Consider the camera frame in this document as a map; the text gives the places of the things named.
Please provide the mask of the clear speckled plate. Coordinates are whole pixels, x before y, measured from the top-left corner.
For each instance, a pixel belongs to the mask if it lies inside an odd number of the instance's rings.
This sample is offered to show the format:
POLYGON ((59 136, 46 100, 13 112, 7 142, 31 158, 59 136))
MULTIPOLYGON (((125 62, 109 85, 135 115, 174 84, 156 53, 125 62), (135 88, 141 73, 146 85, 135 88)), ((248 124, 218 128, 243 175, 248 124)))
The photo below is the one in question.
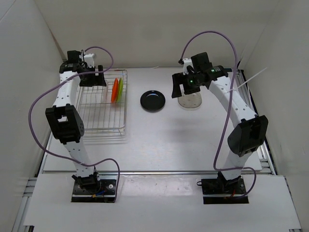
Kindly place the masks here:
POLYGON ((186 109, 198 108, 202 104, 201 94, 198 92, 189 95, 183 95, 178 98, 178 104, 186 109))

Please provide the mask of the black plate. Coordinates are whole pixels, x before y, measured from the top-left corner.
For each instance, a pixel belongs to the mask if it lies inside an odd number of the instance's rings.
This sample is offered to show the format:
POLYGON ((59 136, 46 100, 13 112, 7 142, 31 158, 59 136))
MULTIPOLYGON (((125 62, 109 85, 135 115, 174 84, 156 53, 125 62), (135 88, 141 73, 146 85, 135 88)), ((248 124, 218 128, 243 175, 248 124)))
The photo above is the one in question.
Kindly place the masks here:
POLYGON ((158 112, 163 109, 166 103, 165 96, 157 90, 149 90, 144 92, 140 97, 140 104, 147 112, 158 112))

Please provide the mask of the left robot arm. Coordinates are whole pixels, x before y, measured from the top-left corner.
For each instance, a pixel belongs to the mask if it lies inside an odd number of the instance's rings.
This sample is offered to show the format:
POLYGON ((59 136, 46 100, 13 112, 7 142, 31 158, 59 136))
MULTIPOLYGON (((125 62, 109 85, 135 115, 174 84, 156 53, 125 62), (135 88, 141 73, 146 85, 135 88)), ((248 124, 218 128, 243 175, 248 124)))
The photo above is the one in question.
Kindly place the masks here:
POLYGON ((52 134, 59 140, 74 160, 76 175, 73 179, 77 185, 91 194, 99 192, 101 181, 90 159, 83 142, 84 123, 75 108, 75 99, 79 87, 106 87, 103 66, 94 65, 94 56, 84 55, 80 51, 67 52, 68 59, 59 69, 60 83, 56 100, 52 107, 45 110, 45 115, 52 134))

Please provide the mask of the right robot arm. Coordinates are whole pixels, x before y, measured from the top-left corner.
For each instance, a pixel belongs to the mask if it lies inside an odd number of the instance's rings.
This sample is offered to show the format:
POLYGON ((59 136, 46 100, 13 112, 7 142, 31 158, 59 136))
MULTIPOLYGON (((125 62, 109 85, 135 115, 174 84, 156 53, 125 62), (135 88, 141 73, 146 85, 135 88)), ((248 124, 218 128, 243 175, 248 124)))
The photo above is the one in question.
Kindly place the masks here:
POLYGON ((218 190, 228 193, 239 180, 249 156, 264 143, 268 119, 247 105, 233 89, 226 69, 221 65, 213 66, 206 52, 180 59, 179 63, 183 71, 172 75, 172 98, 197 93, 205 86, 226 110, 227 120, 234 127, 227 138, 230 151, 224 166, 218 170, 217 180, 218 190))

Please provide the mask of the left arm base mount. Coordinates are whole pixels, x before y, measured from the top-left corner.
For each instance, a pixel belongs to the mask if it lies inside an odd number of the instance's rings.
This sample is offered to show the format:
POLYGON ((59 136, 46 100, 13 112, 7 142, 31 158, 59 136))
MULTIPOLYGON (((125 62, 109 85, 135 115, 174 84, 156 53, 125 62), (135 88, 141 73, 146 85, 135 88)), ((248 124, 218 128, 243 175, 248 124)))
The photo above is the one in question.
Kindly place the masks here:
POLYGON ((89 177, 72 175, 74 185, 72 203, 115 203, 118 191, 117 178, 101 178, 98 173, 89 177))

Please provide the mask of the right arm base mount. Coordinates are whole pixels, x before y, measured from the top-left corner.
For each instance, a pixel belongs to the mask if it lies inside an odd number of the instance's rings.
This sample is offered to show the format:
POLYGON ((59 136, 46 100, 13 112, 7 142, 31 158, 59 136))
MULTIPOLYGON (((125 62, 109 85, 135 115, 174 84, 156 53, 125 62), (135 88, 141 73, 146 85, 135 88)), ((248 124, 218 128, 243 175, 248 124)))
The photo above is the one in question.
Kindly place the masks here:
POLYGON ((197 181, 202 187, 203 204, 248 204, 244 180, 238 176, 226 180, 221 172, 216 178, 204 178, 197 181))

